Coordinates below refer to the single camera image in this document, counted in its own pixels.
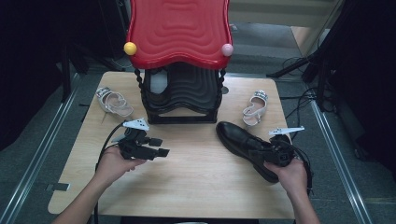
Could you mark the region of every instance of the wrist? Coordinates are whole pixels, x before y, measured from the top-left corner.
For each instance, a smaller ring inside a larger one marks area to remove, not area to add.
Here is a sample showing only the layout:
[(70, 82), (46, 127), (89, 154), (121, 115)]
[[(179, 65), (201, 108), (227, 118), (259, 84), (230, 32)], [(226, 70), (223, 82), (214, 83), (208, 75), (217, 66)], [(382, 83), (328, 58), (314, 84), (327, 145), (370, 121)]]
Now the wrist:
[(89, 183), (89, 185), (92, 185), (95, 188), (100, 189), (100, 190), (106, 190), (108, 187), (111, 186), (111, 184), (112, 184), (112, 182), (98, 176), (97, 174), (95, 174), (92, 177), (92, 179)]
[(302, 198), (308, 198), (306, 189), (292, 189), (287, 191), (288, 197), (291, 200), (298, 200)]

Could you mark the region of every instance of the black leather shoe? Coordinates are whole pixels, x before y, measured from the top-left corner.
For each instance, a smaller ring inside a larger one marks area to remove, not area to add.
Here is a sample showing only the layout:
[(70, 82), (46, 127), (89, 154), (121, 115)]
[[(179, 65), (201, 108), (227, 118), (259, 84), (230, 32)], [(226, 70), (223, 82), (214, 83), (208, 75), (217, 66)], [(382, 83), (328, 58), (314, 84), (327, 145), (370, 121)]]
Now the black leather shoe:
[(216, 126), (221, 143), (234, 155), (242, 157), (253, 164), (254, 169), (268, 182), (278, 182), (277, 175), (264, 167), (263, 159), (250, 156), (254, 151), (270, 147), (271, 143), (262, 141), (259, 137), (248, 133), (239, 126), (227, 121), (221, 121)]

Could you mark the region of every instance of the black cable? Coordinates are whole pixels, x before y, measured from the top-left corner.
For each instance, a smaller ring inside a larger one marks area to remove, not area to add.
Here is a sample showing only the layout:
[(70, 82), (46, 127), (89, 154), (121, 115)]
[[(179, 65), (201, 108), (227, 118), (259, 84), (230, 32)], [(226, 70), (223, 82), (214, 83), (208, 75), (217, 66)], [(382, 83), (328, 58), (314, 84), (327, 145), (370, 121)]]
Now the black cable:
[[(313, 98), (315, 97), (315, 94), (307, 94), (305, 97), (308, 98)], [(295, 99), (299, 99), (301, 96), (281, 96), (279, 97), (280, 100), (295, 100)]]
[[(314, 88), (309, 88), (308, 90), (304, 91), (303, 94), (301, 95), (301, 97), (298, 99), (298, 103), (297, 103), (297, 127), (300, 127), (300, 108), (301, 108), (301, 100), (305, 97), (306, 93), (313, 90)], [(295, 132), (291, 138), (291, 140), (293, 140), (296, 136), (297, 136), (298, 132)]]
[[(113, 146), (116, 145), (116, 144), (114, 144), (114, 145), (112, 145), (112, 146), (107, 147), (107, 143), (108, 143), (108, 141), (110, 140), (111, 136), (113, 136), (113, 134), (114, 134), (120, 127), (122, 127), (122, 124), (123, 124), (123, 123), (120, 123), (119, 125), (117, 125), (117, 126), (113, 129), (113, 131), (111, 131), (111, 133), (108, 135), (108, 137), (107, 137), (105, 143), (104, 143), (103, 146), (102, 146), (102, 150), (100, 151), (98, 162), (97, 162), (96, 165), (95, 165), (95, 172), (96, 172), (96, 170), (97, 170), (97, 168), (98, 168), (98, 165), (99, 165), (100, 160), (102, 159), (103, 155), (105, 154), (106, 149), (108, 149), (109, 147), (113, 147)], [(93, 221), (94, 221), (95, 224), (98, 224), (98, 223), (99, 223), (99, 216), (98, 216), (99, 212), (98, 212), (98, 210), (99, 210), (99, 209), (98, 209), (98, 203), (96, 203), (96, 206), (95, 206), (94, 209), (93, 209)]]
[[(291, 58), (288, 58), (287, 60), (285, 60), (283, 63), (282, 63), (282, 68), (283, 69), (285, 69), (285, 65), (286, 65), (286, 62), (287, 61), (290, 61), (290, 60), (292, 60), (292, 59), (296, 59), (296, 61), (294, 62), (294, 63), (297, 63), (297, 62), (299, 62), (300, 60), (304, 60), (305, 58), (300, 58), (300, 57), (291, 57)], [(292, 74), (292, 73), (288, 73), (289, 75), (291, 75), (291, 76), (298, 76), (297, 74)]]
[[(331, 89), (328, 89), (328, 88), (326, 88), (325, 91), (330, 91), (330, 92), (332, 92), (332, 90), (331, 90)], [(334, 105), (335, 105), (334, 99), (333, 99), (332, 97), (330, 97), (330, 96), (325, 96), (325, 95), (324, 95), (324, 92), (323, 92), (323, 96), (322, 96), (322, 97), (323, 97), (323, 103), (327, 101), (327, 102), (330, 102), (330, 103), (332, 104), (332, 109), (327, 109), (327, 108), (325, 108), (324, 104), (322, 104), (321, 109), (322, 109), (324, 112), (334, 113), (334, 112), (335, 112), (335, 109), (334, 109)]]
[(301, 105), (298, 105), (298, 107), (294, 108), (294, 109), (285, 117), (285, 119), (287, 119), (289, 116), (291, 116), (299, 107), (302, 108), (302, 107), (305, 107), (305, 106), (308, 105), (308, 104), (305, 104), (305, 105), (302, 105), (302, 104), (304, 104), (304, 103), (306, 103), (306, 102), (309, 103), (309, 102), (311, 102), (312, 100), (314, 100), (314, 98), (312, 98), (312, 99), (307, 99), (307, 100), (301, 102)]
[(294, 149), (295, 152), (297, 152), (297, 154), (298, 154), (298, 156), (299, 156), (300, 158), (304, 158), (304, 160), (305, 160), (309, 165), (311, 165), (311, 161), (309, 160), (308, 155), (306, 155), (306, 153), (305, 153), (304, 151), (302, 151), (301, 149), (299, 149), (299, 148), (297, 148), (297, 147), (295, 147), (295, 146), (293, 146), (293, 145), (290, 145), (290, 146)]

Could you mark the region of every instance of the gray floor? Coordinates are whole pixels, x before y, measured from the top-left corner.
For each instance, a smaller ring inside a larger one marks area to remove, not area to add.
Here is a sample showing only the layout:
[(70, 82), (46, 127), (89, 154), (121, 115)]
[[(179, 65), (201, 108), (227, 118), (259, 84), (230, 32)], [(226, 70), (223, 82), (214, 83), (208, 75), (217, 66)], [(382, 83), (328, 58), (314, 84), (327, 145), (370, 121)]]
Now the gray floor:
[[(266, 74), (274, 73), (301, 57), (289, 27), (238, 22), (233, 24), (236, 26), (233, 31), (235, 51), (227, 67), (227, 76), (265, 78)], [(127, 71), (131, 71), (128, 60), (120, 59), (115, 63), (123, 64)], [(46, 190), (46, 187), (58, 182), (87, 110), (83, 105), (91, 102), (102, 74), (107, 71), (101, 64), (93, 61), (90, 64), (88, 75), (76, 75), (73, 83), (76, 91), (70, 99), (70, 105), (61, 105), (60, 88), (31, 120), (21, 137), (0, 151), (1, 223), (7, 223), (5, 217), (10, 217), (8, 223), (49, 223), (55, 218), (47, 209), (52, 192)], [(276, 79), (280, 97), (303, 94), (307, 86), (301, 81), (300, 75), (301, 71), (296, 70)], [(297, 100), (282, 100), (282, 106), (287, 116), (296, 108)], [(57, 126), (58, 133), (51, 142), (46, 131), (54, 127), (52, 119), (59, 116), (63, 108), (67, 113)], [(334, 113), (320, 113), (315, 104), (308, 104), (300, 110), (300, 121), (305, 126), (305, 131), (298, 133), (293, 143), (303, 149), (312, 162), (315, 176), (311, 200), (321, 222), (394, 222), (396, 184), (390, 172), (375, 161), (360, 161), (355, 157), (351, 140)], [(297, 125), (295, 113), (287, 118), (287, 123), (289, 127)], [(48, 144), (45, 147), (48, 150), (44, 150), (44, 160), (33, 166), (31, 161), (35, 161), (35, 153), (44, 144)], [(29, 174), (34, 180), (33, 184), (18, 188), (25, 183), (21, 182), (24, 176)], [(9, 209), (5, 209), (9, 203), (16, 201), (12, 198), (13, 195), (20, 195), (21, 203), (11, 211), (15, 216), (10, 216)], [(353, 199), (359, 197), (362, 198), (362, 205), (353, 202)], [(117, 223), (119, 220), (119, 217), (100, 217), (101, 223)], [(292, 223), (292, 220), (261, 219), (261, 223)]]

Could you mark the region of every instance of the finger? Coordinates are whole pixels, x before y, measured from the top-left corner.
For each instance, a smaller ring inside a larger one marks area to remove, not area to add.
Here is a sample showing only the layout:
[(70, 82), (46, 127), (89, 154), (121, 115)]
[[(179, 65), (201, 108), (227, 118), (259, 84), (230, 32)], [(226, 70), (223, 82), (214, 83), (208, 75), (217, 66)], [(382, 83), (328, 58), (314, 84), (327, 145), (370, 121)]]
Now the finger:
[(130, 170), (134, 169), (136, 166), (141, 165), (145, 163), (146, 160), (140, 160), (140, 159), (130, 159), (128, 161), (128, 167), (130, 167)]
[(106, 149), (105, 153), (108, 152), (120, 152), (120, 149), (118, 147), (109, 147), (108, 149)]
[(297, 163), (304, 163), (304, 162), (301, 160), (301, 158), (293, 158), (293, 159), (291, 160), (291, 162), (293, 162), (293, 163), (295, 163), (295, 162), (297, 162)]
[(274, 172), (276, 175), (277, 175), (278, 170), (280, 169), (279, 166), (277, 166), (277, 165), (275, 165), (275, 164), (273, 164), (273, 163), (271, 163), (271, 162), (267, 162), (267, 161), (264, 162), (264, 166), (265, 166), (268, 170)]

